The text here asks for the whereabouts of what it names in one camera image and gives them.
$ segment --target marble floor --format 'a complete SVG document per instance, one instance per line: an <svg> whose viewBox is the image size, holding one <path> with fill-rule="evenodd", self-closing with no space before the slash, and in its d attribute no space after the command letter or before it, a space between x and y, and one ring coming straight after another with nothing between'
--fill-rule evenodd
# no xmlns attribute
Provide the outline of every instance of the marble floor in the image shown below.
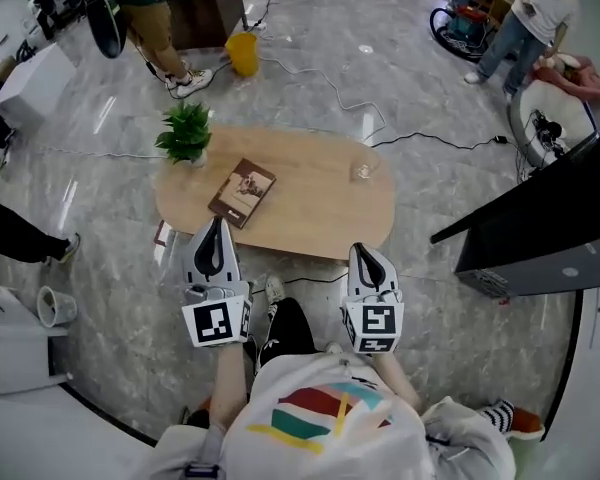
<svg viewBox="0 0 600 480"><path fill-rule="evenodd" d="M375 102L387 122L376 142L412 131L462 145L510 136L502 71L470 87L461 80L470 66L431 38L428 16L441 3L273 0L260 54L291 70L321 69L345 105ZM259 18L265 4L245 0L249 18ZM30 308L42 284L73 294L80 311L69 338L55 344L59 366L93 403L158 437L184 404L209 395L216 351L194 349L181 316L179 254L190 237L174 233L165 249L153 242L161 219L152 183L162 160L101 155L159 155L153 142L162 130L160 113L174 102L133 49L105 59L86 22L65 31L59 44L77 76L56 114L14 146L0 172L0 201L50 234L79 231L83 245L68 266L0 257L0 284L17 289ZM220 50L186 56L197 68L226 62ZM225 68L189 101L210 106L219 122L313 128L351 140L382 123L371 106L341 110L318 73L293 76L269 61L249 79ZM515 185L515 149L494 144L469 153L413 138L377 151L391 163L397 191L395 225L382 247L398 269L406 303L396 354L416 388L431 403L451 395L476 405L503 395L546 414L565 357L572 297L501 304L453 275L462 236L429 244L432 233ZM256 288L272 272L283 279L344 272L326 260L249 247L239 252ZM288 287L305 307L318 346L347 342L338 311L343 283ZM262 294L254 308L262 336Z"/></svg>

